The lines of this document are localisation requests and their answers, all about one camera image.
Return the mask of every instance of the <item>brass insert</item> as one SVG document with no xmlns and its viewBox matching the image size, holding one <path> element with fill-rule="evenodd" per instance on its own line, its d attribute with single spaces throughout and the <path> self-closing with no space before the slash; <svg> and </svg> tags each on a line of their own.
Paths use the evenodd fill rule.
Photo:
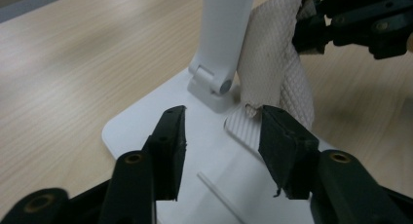
<svg viewBox="0 0 413 224">
<path fill-rule="evenodd" d="M 331 153 L 330 158 L 334 162 L 343 163 L 343 164 L 349 163 L 351 161 L 351 159 L 347 155 L 342 154 L 342 153 Z"/>
<path fill-rule="evenodd" d="M 125 163 L 127 164 L 136 164 L 142 161 L 143 157 L 140 154 L 130 154 L 125 158 Z"/>
<path fill-rule="evenodd" d="M 38 212 L 41 209 L 52 204 L 54 200 L 55 200 L 55 196 L 53 194 L 44 194 L 44 195 L 38 196 L 24 206 L 24 212 L 26 213 Z"/>
</svg>

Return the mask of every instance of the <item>white towel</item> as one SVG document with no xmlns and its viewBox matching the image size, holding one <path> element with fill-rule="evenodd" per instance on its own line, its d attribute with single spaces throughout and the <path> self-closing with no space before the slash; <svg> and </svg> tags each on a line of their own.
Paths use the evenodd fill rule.
<svg viewBox="0 0 413 224">
<path fill-rule="evenodd" d="M 297 20 L 315 12 L 311 0 L 269 0 L 252 10 L 237 69 L 248 116 L 278 106 L 311 128 L 312 92 L 292 37 Z"/>
</svg>

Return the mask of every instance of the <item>screw hole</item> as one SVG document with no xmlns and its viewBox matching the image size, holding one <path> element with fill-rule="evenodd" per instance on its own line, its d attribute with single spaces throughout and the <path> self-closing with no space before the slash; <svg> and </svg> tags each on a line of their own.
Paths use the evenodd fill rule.
<svg viewBox="0 0 413 224">
<path fill-rule="evenodd" d="M 40 211 L 41 209 L 49 206 L 55 200 L 55 196 L 53 194 L 44 194 L 39 197 L 34 198 L 31 200 L 27 205 L 24 207 L 24 212 L 27 213 L 35 213 Z"/>
<path fill-rule="evenodd" d="M 383 31 L 389 28 L 389 23 L 386 21 L 382 21 L 376 24 L 376 29 L 379 31 Z"/>
<path fill-rule="evenodd" d="M 330 154 L 330 158 L 337 163 L 343 164 L 349 163 L 351 161 L 351 159 L 347 155 L 342 153 L 332 153 Z"/>
<path fill-rule="evenodd" d="M 125 163 L 136 164 L 142 161 L 143 157 L 140 154 L 131 154 L 125 158 Z"/>
<path fill-rule="evenodd" d="M 337 23 L 344 23 L 346 21 L 346 19 L 344 17 L 337 17 L 337 18 L 335 18 L 335 21 Z"/>
</svg>

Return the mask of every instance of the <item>wooden table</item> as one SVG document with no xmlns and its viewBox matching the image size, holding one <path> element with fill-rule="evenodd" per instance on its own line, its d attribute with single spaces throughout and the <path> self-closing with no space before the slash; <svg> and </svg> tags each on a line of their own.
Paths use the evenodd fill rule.
<svg viewBox="0 0 413 224">
<path fill-rule="evenodd" d="M 255 5 L 265 0 L 255 0 Z M 202 0 L 60 0 L 0 24 L 0 216 L 23 196 L 108 179 L 115 115 L 185 68 Z M 314 132 L 413 197 L 413 56 L 329 46 L 302 56 Z"/>
</svg>

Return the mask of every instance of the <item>wood grain surface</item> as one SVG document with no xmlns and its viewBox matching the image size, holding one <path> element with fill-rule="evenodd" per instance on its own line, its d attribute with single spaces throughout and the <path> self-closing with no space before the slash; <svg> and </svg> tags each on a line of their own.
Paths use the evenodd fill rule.
<svg viewBox="0 0 413 224">
<path fill-rule="evenodd" d="M 265 0 L 255 0 L 255 5 Z M 185 68 L 202 0 L 60 0 L 0 24 L 0 217 L 23 196 L 108 179 L 103 126 Z M 413 197 L 413 56 L 302 56 L 314 132 Z"/>
</svg>

